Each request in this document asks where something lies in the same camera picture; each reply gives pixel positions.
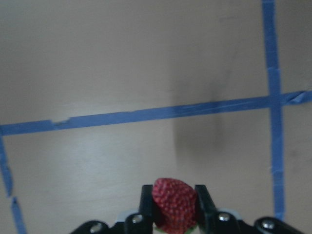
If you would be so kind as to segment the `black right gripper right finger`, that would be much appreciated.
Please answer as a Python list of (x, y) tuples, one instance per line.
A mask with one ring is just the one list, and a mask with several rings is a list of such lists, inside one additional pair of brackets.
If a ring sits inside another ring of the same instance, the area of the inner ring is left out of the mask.
[(218, 209), (205, 185), (195, 185), (195, 218), (202, 234), (301, 234), (293, 226), (264, 216), (249, 225), (235, 212)]

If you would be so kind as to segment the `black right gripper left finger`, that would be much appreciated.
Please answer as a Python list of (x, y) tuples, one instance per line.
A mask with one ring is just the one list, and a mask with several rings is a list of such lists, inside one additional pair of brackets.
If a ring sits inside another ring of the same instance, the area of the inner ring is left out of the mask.
[(112, 227), (98, 220), (87, 221), (72, 231), (73, 234), (152, 234), (153, 208), (152, 185), (142, 186), (137, 211), (126, 215)]

